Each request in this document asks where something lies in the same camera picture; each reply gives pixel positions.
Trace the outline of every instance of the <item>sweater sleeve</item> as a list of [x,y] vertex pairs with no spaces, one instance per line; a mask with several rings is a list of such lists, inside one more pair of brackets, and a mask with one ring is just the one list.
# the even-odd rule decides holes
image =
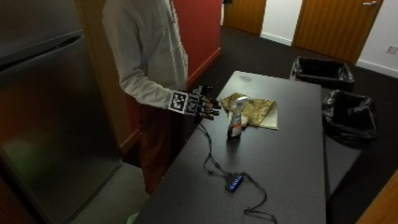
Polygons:
[[123,92],[145,105],[166,108],[171,91],[145,75],[142,49],[138,40],[138,26],[133,10],[107,1],[103,6],[103,31],[119,75]]

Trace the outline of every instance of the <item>blue device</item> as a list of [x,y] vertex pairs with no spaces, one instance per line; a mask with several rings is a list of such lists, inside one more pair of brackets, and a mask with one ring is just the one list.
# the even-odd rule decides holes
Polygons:
[[243,175],[231,174],[226,179],[225,189],[229,192],[234,193],[242,180],[243,180]]

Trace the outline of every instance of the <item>gray sweater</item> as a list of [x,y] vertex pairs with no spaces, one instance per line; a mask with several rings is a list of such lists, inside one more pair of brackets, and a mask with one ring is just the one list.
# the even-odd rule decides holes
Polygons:
[[166,108],[185,88],[187,57],[170,0],[106,0],[103,30],[126,94]]

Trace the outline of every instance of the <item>refrigerator door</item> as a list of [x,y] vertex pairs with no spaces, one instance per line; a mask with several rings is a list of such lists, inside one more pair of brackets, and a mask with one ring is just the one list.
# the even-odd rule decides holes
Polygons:
[[0,15],[0,61],[5,63],[42,51],[34,48],[42,42],[81,30],[71,0],[1,0]]
[[0,162],[48,223],[65,223],[118,167],[115,141],[75,37],[0,69]]

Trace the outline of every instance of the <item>bottle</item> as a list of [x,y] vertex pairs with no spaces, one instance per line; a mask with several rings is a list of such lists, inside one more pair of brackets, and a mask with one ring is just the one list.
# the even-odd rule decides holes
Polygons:
[[235,140],[241,135],[241,109],[243,107],[243,103],[250,98],[247,96],[241,96],[235,99],[235,105],[233,107],[233,116],[227,126],[227,139]]

